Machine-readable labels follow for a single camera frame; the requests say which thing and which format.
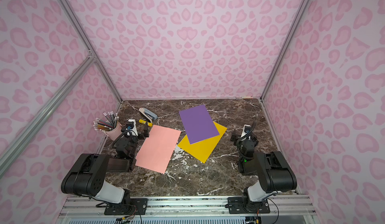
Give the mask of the purple paper sheet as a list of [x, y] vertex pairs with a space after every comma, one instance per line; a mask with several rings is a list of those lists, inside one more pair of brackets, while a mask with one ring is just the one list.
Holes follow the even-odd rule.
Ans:
[[179, 111], [190, 144], [195, 144], [219, 135], [205, 105]]

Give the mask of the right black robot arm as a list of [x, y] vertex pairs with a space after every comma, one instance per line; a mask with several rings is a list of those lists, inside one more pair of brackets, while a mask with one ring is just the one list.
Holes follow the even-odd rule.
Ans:
[[256, 175], [258, 180], [244, 189], [241, 198], [228, 198], [225, 207], [231, 214], [270, 213], [267, 198], [297, 188], [294, 172], [280, 151], [255, 151], [258, 139], [249, 125], [244, 126], [242, 134], [233, 132], [231, 141], [239, 154], [239, 173], [243, 176]]

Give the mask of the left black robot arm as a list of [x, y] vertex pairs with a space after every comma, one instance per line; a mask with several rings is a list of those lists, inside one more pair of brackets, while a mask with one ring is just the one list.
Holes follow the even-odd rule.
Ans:
[[61, 183], [61, 191], [105, 202], [111, 206], [132, 204], [129, 191], [116, 187], [105, 180], [107, 172], [132, 172], [136, 164], [139, 140], [149, 137], [149, 127], [139, 133], [136, 121], [129, 120], [125, 126], [117, 124], [106, 134], [113, 141], [115, 156], [107, 154], [81, 154]]

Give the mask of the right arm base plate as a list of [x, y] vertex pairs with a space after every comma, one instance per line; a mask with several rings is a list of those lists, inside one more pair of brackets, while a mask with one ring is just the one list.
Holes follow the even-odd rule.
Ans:
[[245, 197], [227, 198], [225, 208], [230, 214], [269, 214], [270, 207], [266, 200], [260, 202], [252, 202]]

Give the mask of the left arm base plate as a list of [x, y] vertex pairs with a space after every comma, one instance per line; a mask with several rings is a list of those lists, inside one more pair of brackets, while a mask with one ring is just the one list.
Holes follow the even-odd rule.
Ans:
[[107, 204], [105, 216], [131, 216], [145, 215], [147, 209], [147, 198], [133, 198], [127, 204]]

